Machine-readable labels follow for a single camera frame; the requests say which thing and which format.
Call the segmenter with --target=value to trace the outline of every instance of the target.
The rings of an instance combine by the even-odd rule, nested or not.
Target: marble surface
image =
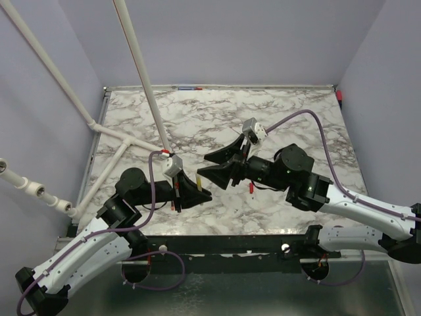
[[[203,90],[157,91],[157,103],[168,132],[172,149],[191,170],[212,165],[203,155],[230,144],[241,132],[243,121],[255,117],[265,127],[299,109],[318,114],[328,140],[335,170],[342,184],[356,192],[366,193],[364,182],[343,122],[335,95],[328,90]],[[106,127],[132,134],[151,144],[162,146],[145,95],[139,91],[112,92]],[[265,140],[259,156],[271,159],[280,148],[296,143],[315,159],[313,171],[332,177],[322,149],[314,119],[301,115],[285,123]],[[120,141],[101,135],[89,186],[93,184],[118,149]],[[149,152],[131,146],[123,154],[80,220],[82,229],[95,216],[103,202],[114,193],[121,173],[139,167],[149,177]],[[155,178],[161,176],[161,162],[154,162]],[[195,181],[193,172],[186,170]],[[155,212],[143,229],[145,234],[298,234],[308,225],[357,226],[359,223],[335,215],[303,212],[285,202],[286,193],[255,190],[249,193],[249,182],[222,190],[203,178],[203,187],[212,192],[213,200],[181,214],[167,205]],[[143,214],[147,210],[138,207]]]

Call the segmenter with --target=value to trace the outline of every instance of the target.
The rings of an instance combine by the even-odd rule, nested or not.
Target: purple wall
[[[103,90],[57,0],[12,3],[96,118]],[[2,9],[0,40],[0,157],[76,202],[93,133]],[[0,213],[0,314],[16,315],[15,272],[50,257],[70,219],[2,180]]]
[[[112,1],[60,0],[104,86],[140,85]],[[384,0],[127,0],[153,84],[337,84]]]
[[[421,202],[421,1],[388,0],[340,88],[343,116],[370,195]],[[421,315],[419,266],[404,265]]]

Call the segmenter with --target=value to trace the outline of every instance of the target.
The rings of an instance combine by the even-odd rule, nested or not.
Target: purple cable
[[[151,211],[149,212],[148,217],[145,219],[145,221],[143,223],[141,223],[140,225],[137,226],[133,226],[133,227],[129,227],[129,228],[114,228],[114,229],[104,229],[104,230],[98,230],[97,232],[92,232],[91,234],[85,236],[85,239],[88,240],[94,236],[100,235],[100,234],[104,234],[106,232],[131,232],[133,230],[139,230],[142,227],[144,227],[147,223],[149,223],[149,221],[152,219],[153,216],[153,212],[155,210],[155,203],[156,203],[156,196],[155,196],[155,181],[153,178],[153,167],[152,167],[152,157],[154,155],[158,155],[161,154],[161,151],[152,151],[151,154],[149,155],[149,159],[148,159],[148,165],[149,165],[149,177],[151,179],[151,195],[152,195],[152,203],[151,203]],[[70,248],[68,248],[56,261],[54,261],[48,268],[46,268],[46,272],[50,273],[65,257],[67,257],[73,250],[75,250],[77,247],[79,247],[81,244],[83,244],[82,241],[78,241],[76,242],[73,246],[71,246]],[[25,297],[28,295],[28,293],[32,290],[32,288],[38,284],[38,282],[40,280],[42,280],[45,277],[44,274],[41,274],[39,277],[37,277],[26,289],[25,291],[22,293],[21,297],[18,300],[18,305],[16,308],[16,314],[18,316],[32,316],[35,315],[35,311],[29,314],[22,314],[21,309],[22,309],[22,304],[25,300]]]
[[[358,273],[353,276],[352,278],[350,278],[349,280],[346,281],[342,281],[342,282],[337,282],[337,283],[329,283],[329,282],[323,282],[323,281],[319,281],[319,280],[314,280],[313,278],[309,277],[308,274],[306,274],[306,272],[303,273],[305,275],[307,275],[307,279],[313,283],[317,283],[317,285],[324,285],[324,286],[343,286],[343,285],[348,285],[354,281],[356,281],[359,277],[361,277],[362,273],[364,272],[366,268],[366,255],[364,253],[364,251],[361,250],[361,267],[360,270],[358,271]]]
[[[311,110],[307,110],[307,109],[297,111],[297,112],[295,112],[295,113],[293,113],[293,114],[291,114],[291,115],[287,116],[286,118],[283,118],[282,120],[280,120],[280,121],[279,121],[279,122],[277,122],[276,124],[272,125],[271,127],[267,128],[267,129],[266,129],[266,133],[268,133],[268,134],[269,134],[271,131],[273,131],[275,128],[279,127],[279,126],[280,126],[280,125],[282,125],[283,123],[285,123],[285,122],[287,122],[287,121],[289,121],[289,120],[293,119],[293,118],[294,118],[294,117],[296,117],[297,115],[301,115],[301,114],[304,114],[304,113],[308,113],[308,114],[310,114],[310,115],[311,115],[312,117],[314,117],[314,119],[316,120],[316,123],[317,123],[318,129],[319,129],[319,131],[320,131],[320,136],[322,137],[322,143],[323,143],[324,153],[325,153],[325,155],[326,155],[326,159],[327,159],[328,164],[329,164],[329,169],[330,169],[330,172],[332,173],[332,176],[333,176],[333,178],[334,178],[334,180],[335,180],[335,184],[336,184],[336,186],[339,188],[339,190],[341,190],[341,192],[342,192],[343,194],[345,194],[348,198],[351,198],[353,201],[356,201],[356,202],[358,202],[358,203],[360,203],[360,204],[363,204],[363,205],[365,205],[365,206],[371,207],[371,208],[376,209],[376,210],[378,210],[378,211],[381,211],[381,212],[383,212],[383,213],[387,213],[387,214],[389,214],[389,215],[393,215],[393,216],[396,216],[396,217],[400,217],[400,218],[402,218],[402,219],[410,219],[410,220],[413,220],[413,221],[416,221],[416,222],[421,222],[421,219],[419,219],[419,218],[417,218],[417,217],[415,217],[415,216],[405,216],[405,215],[404,215],[404,214],[402,214],[402,213],[394,212],[394,211],[391,211],[391,210],[389,210],[389,209],[385,209],[384,207],[378,206],[378,205],[376,205],[376,204],[373,204],[373,203],[370,203],[370,202],[364,201],[363,199],[359,199],[359,198],[355,197],[354,195],[352,195],[351,193],[349,193],[349,192],[348,192],[348,191],[347,191],[347,190],[346,190],[346,189],[342,186],[342,184],[341,184],[341,182],[339,181],[339,179],[338,179],[338,177],[337,177],[337,175],[336,175],[336,172],[335,172],[335,170],[334,170],[334,164],[332,163],[332,160],[330,159],[329,150],[328,150],[328,144],[327,144],[327,142],[326,142],[326,137],[325,137],[325,135],[324,135],[324,131],[323,131],[323,126],[322,126],[322,123],[320,122],[320,119],[317,117],[317,115],[316,115],[316,113],[315,113],[315,112],[313,112],[313,111],[311,111]]]
[[[176,284],[173,284],[172,286],[167,286],[166,288],[155,288],[155,287],[152,287],[152,286],[145,286],[145,285],[141,285],[141,284],[131,283],[131,282],[127,281],[126,275],[124,274],[124,269],[122,268],[121,269],[121,276],[122,276],[124,282],[126,284],[131,285],[131,286],[135,286],[136,288],[142,288],[144,290],[151,290],[151,291],[168,291],[168,290],[172,290],[173,288],[176,288],[181,283],[183,283],[184,280],[186,279],[186,266],[184,265],[183,259],[177,253],[174,253],[174,252],[171,252],[171,251],[152,251],[152,252],[144,253],[143,255],[136,255],[134,257],[130,257],[126,261],[139,259],[139,258],[143,258],[143,257],[148,257],[150,255],[160,255],[160,254],[173,255],[181,263],[181,265],[182,265],[182,276],[177,281]]]

